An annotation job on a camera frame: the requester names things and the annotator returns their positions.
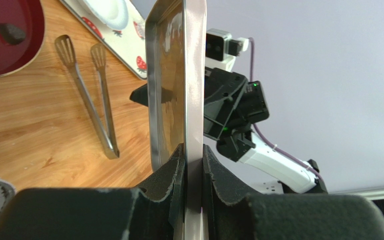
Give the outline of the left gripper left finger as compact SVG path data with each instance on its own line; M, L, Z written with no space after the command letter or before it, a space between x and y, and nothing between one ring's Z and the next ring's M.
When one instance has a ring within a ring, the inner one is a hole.
M0 240L181 240L184 148L132 188L29 188L0 214Z

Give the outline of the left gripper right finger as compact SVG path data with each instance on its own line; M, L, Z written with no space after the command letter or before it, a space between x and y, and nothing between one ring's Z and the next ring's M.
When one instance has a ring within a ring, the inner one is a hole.
M202 154L207 240L384 240L384 216L358 195L263 194Z

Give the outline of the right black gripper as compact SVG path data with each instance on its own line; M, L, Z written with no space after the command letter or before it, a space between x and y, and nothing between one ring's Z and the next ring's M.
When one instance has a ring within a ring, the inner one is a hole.
M133 90L129 99L148 107L148 84ZM235 129L264 121L269 116L260 81L250 81L242 74L220 68L204 69L205 137L219 140Z

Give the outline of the silver tin lid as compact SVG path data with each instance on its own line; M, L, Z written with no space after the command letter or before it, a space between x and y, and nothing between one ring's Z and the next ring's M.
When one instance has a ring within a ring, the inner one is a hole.
M207 3L158 0L145 22L150 156L154 171L183 145L183 240L202 240L202 159Z

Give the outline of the metal tongs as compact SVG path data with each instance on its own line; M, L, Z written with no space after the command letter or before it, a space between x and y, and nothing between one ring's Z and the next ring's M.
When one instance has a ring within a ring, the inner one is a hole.
M76 58L75 49L71 38L64 34L54 40L56 52L74 80L78 92L82 98L87 113L94 126L103 151L108 159L117 159L120 157L120 150L117 144L117 137L113 121L109 88L106 75L106 48L102 43L97 43L90 48L91 59L97 71L97 77L101 88L102 107L104 120L99 117L91 95L81 76L80 68Z

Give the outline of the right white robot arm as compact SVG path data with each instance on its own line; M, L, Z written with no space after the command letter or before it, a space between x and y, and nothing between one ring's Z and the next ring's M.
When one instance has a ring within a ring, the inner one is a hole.
M252 125L269 118L259 81L220 68L205 68L204 136L216 141L217 151L276 178L283 193L326 193L317 163L292 159L260 136Z

